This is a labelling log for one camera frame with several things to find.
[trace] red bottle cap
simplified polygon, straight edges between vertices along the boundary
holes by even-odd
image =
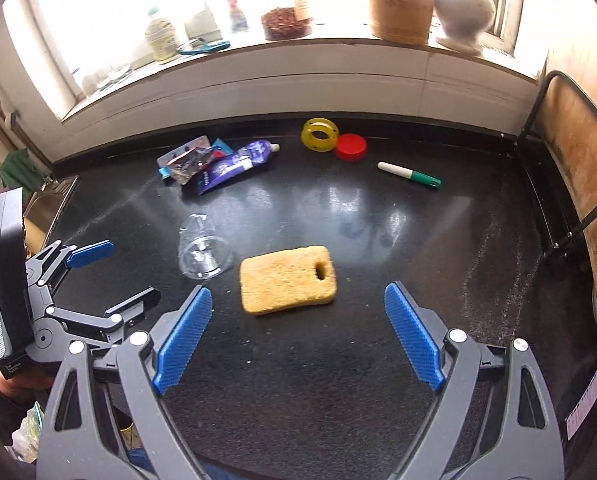
[[[336,144],[336,156],[346,162],[355,162],[365,156],[367,142],[357,134],[342,134]]]

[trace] window sill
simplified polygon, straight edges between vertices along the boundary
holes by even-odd
[[[462,59],[469,59],[474,62],[498,68],[499,70],[508,72],[526,81],[537,82],[536,70],[533,71],[526,66],[522,66],[517,59],[515,59],[512,56],[509,56],[508,54],[488,47],[484,47],[483,52],[478,56],[463,54],[461,52],[450,50],[437,43],[437,41],[435,40],[435,36],[435,32],[432,31],[429,34],[429,40],[427,44],[400,45],[396,43],[391,43],[389,41],[384,41],[379,38],[376,38],[375,36],[372,36],[367,25],[358,25],[358,27],[354,27],[353,25],[346,25],[344,27],[344,30],[341,30],[338,27],[332,27],[331,25],[315,25],[313,27],[312,34],[305,36],[304,38],[299,38],[297,40],[285,41],[267,41],[257,31],[226,34],[224,39],[232,43],[232,46],[230,48],[221,50],[220,52],[216,52],[214,54],[199,54],[198,56],[178,56],[172,59],[171,61],[162,64],[151,62],[145,66],[142,66],[134,70],[134,72],[132,72],[130,76],[125,78],[123,81],[120,81],[115,85],[112,85],[111,87],[107,88],[102,92],[96,92],[91,97],[85,98],[82,101],[78,102],[63,118],[62,122],[69,121],[79,112],[82,112],[83,110],[91,107],[98,101],[103,100],[128,86],[132,86],[133,84],[136,84],[140,81],[144,81],[150,77],[156,76],[161,72],[175,70],[176,68],[182,65],[187,66],[189,63],[202,62],[207,59],[216,59],[217,57],[221,56],[230,56],[230,54],[233,54],[236,51],[254,50],[259,48],[273,48],[288,43],[378,44],[384,46],[399,46],[402,48],[412,48],[416,50],[427,50],[429,52],[436,52],[446,54],[448,56],[459,57]]]

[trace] yellow sponge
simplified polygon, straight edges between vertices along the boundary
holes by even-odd
[[[329,303],[335,295],[334,266],[322,246],[262,254],[241,264],[243,308],[255,316]]]

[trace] green marker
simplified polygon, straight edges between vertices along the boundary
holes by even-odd
[[[404,176],[405,178],[409,178],[409,180],[413,180],[414,182],[420,182],[421,184],[426,184],[427,186],[440,186],[440,180],[438,178],[434,178],[424,173],[419,173],[418,171],[408,170],[407,168],[395,166],[394,164],[379,162],[378,169],[387,171],[387,173],[393,173],[398,176]]]

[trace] label sticker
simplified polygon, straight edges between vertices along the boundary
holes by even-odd
[[[592,406],[596,402],[597,399],[597,370],[594,376],[591,378],[589,382],[589,386],[585,390],[585,393],[582,394],[581,400],[579,400],[576,407],[573,411],[569,414],[566,420],[567,424],[567,440],[571,440],[574,436],[574,433],[578,431],[578,428],[581,426],[585,418],[589,415]]]

